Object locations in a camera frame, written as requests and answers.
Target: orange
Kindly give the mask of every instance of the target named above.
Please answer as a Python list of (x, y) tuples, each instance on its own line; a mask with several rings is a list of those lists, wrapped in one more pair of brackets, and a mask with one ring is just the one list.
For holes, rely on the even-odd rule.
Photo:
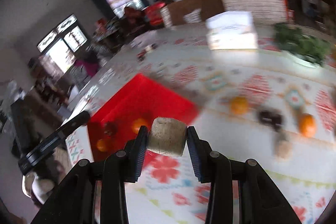
[(249, 102), (246, 97), (237, 96), (231, 99), (230, 101), (230, 111), (236, 115), (242, 115), (248, 112), (249, 110)]
[(300, 133), (308, 138), (311, 138), (316, 133), (316, 121), (313, 115), (303, 113), (299, 120)]
[(143, 118), (139, 118), (132, 123), (133, 133), (138, 134), (141, 126), (146, 126), (149, 130), (148, 122)]
[(107, 139), (100, 139), (97, 141), (96, 147), (100, 152), (108, 152), (110, 149), (110, 142)]

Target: wooden chair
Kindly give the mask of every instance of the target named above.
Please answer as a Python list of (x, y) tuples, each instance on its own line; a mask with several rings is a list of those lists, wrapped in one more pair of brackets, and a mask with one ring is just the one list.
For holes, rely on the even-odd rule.
[(186, 24), (183, 16), (199, 8), (202, 21), (224, 12), (221, 0), (180, 0), (161, 9), (165, 27)]
[(255, 24), (288, 22), (285, 0), (222, 0), (225, 10), (252, 12)]

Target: beige cylindrical object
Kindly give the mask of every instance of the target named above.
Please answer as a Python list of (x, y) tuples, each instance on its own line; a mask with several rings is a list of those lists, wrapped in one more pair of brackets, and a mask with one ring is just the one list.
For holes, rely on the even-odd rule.
[(181, 157), (186, 141), (185, 123), (158, 117), (154, 120), (147, 139), (147, 149), (165, 156)]

